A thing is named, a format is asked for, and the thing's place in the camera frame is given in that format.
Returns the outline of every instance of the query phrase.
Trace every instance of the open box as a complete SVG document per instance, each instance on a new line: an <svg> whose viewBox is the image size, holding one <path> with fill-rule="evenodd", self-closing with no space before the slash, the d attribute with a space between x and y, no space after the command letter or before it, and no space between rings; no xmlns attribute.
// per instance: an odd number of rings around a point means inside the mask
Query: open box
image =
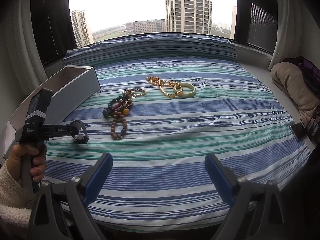
<svg viewBox="0 0 320 240"><path fill-rule="evenodd" d="M13 112L0 134L0 164L16 144L15 132L23 127L31 98L42 88L53 90L44 124L60 124L73 110L100 89L94 67L65 66L35 89Z"/></svg>

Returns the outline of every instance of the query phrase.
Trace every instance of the metal screw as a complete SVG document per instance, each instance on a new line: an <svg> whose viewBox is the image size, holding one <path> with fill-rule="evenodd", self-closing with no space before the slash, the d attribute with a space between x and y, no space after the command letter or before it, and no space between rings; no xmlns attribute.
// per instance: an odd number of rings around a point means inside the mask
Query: metal screw
<svg viewBox="0 0 320 240"><path fill-rule="evenodd" d="M269 185L277 185L277 182L274 180L269 180L268 183Z"/></svg>
<svg viewBox="0 0 320 240"><path fill-rule="evenodd" d="M245 181L247 181L247 179L244 176L240 176L240 177L237 178L237 181L245 182Z"/></svg>
<svg viewBox="0 0 320 240"><path fill-rule="evenodd" d="M78 182L80 180L80 177L79 176L74 176L72 177L71 181L72 182Z"/></svg>
<svg viewBox="0 0 320 240"><path fill-rule="evenodd" d="M44 186L44 187L48 186L49 185L49 181L44 180L44 181L41 182L41 185Z"/></svg>

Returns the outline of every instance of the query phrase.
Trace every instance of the yellow bead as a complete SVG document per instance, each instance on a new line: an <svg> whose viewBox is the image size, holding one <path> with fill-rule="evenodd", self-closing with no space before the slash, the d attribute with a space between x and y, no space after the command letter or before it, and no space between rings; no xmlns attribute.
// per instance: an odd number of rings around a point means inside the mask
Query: yellow bead
<svg viewBox="0 0 320 240"><path fill-rule="evenodd" d="M129 114L129 109L127 109L127 108L124 109L124 110L123 110L123 114L128 115L128 114Z"/></svg>

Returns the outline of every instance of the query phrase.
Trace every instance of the patterned fabric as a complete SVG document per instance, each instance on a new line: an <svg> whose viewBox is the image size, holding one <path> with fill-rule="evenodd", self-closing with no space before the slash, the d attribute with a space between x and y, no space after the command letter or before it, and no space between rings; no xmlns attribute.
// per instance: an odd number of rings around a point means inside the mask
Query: patterned fabric
<svg viewBox="0 0 320 240"><path fill-rule="evenodd" d="M195 57L137 60L97 67L101 90L63 122L84 121L90 140L47 143L52 182L81 175L103 152L113 169L89 211L96 220L130 231L204 227L223 220L223 203L204 167L215 153L237 176L283 187L310 151L289 130L292 117L272 92L241 65ZM192 98L167 98L146 82L159 76L196 87ZM110 138L108 102L126 88L142 88L127 117L125 138Z"/></svg>
<svg viewBox="0 0 320 240"><path fill-rule="evenodd" d="M101 41L68 51L63 65L102 66L145 58L203 57L236 61L235 46L226 39L199 34L155 33Z"/></svg>

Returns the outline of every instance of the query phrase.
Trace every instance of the black ring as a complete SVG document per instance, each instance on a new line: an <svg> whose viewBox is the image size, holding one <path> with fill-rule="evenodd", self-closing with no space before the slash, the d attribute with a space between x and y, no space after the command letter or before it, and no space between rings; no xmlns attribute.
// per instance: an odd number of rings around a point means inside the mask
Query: black ring
<svg viewBox="0 0 320 240"><path fill-rule="evenodd" d="M76 143L87 144L89 141L89 135L87 133L87 129L84 126L84 123L81 120L74 120L71 122L70 126L75 127L78 131L83 130L84 135L81 138L77 138L76 135L72 135L72 137L76 140Z"/></svg>

